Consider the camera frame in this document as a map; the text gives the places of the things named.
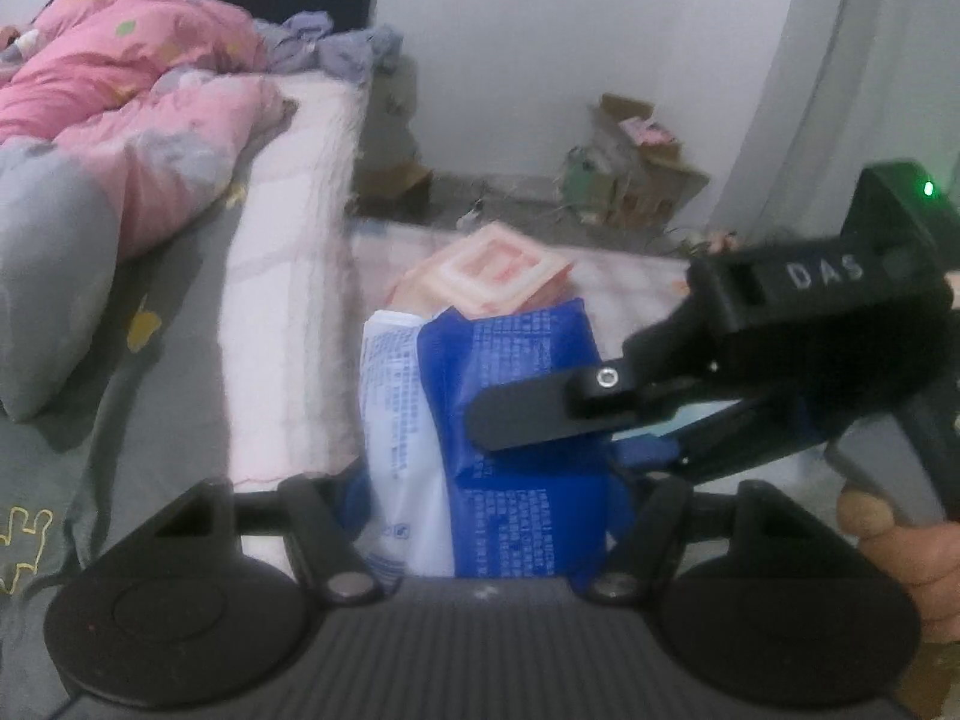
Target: human hand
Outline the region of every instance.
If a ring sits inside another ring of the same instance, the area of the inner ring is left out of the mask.
[[[901,527],[886,501],[851,487],[837,501],[837,522],[860,539],[877,568],[906,587],[926,641],[960,640],[960,524]]]
[[[6,49],[18,37],[20,37],[20,30],[15,26],[0,28],[0,50]]]

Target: silver bolt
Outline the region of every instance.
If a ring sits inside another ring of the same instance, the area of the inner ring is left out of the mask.
[[[593,582],[593,592],[610,601],[629,598],[637,594],[637,579],[630,574],[611,571],[596,578]]]
[[[602,386],[603,389],[611,389],[619,381],[620,374],[616,372],[616,368],[602,367],[597,371],[597,384]]]
[[[326,589],[338,601],[352,601],[373,590],[373,578],[359,571],[344,571],[334,574],[326,581]]]

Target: blue plastic packaging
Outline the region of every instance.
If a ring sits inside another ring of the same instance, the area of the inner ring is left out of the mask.
[[[486,386],[600,362],[583,302],[475,322],[451,309],[421,328],[418,352],[456,575],[589,579],[605,552],[608,441],[579,437],[491,459],[464,432],[464,411]]]

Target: yellow outline print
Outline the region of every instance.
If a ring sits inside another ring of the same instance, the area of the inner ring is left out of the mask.
[[[13,520],[18,514],[22,515],[23,517],[23,523],[19,531],[21,533],[25,533],[27,536],[36,536],[39,533],[40,547],[37,549],[37,557],[34,558],[32,563],[18,562],[16,569],[13,571],[13,582],[11,583],[9,589],[7,589],[3,579],[0,579],[0,593],[4,593],[6,595],[13,595],[16,592],[16,586],[18,581],[20,581],[20,573],[22,571],[30,571],[32,574],[37,574],[37,568],[40,567],[40,558],[43,557],[43,550],[47,546],[47,530],[54,521],[54,512],[51,512],[50,509],[41,509],[39,512],[37,512],[37,516],[34,517],[34,526],[32,528],[28,528],[27,522],[30,520],[30,512],[21,506],[13,506],[10,509],[10,517],[7,520],[7,534],[4,536],[3,533],[0,533],[1,546],[8,547],[10,546],[10,542],[13,541],[13,536],[15,535],[13,531]],[[40,525],[40,519],[45,520],[42,526]]]

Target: orange tissue package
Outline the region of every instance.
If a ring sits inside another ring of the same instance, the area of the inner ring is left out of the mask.
[[[392,290],[389,308],[432,319],[453,306],[468,319],[552,306],[573,263],[494,221],[428,257]]]

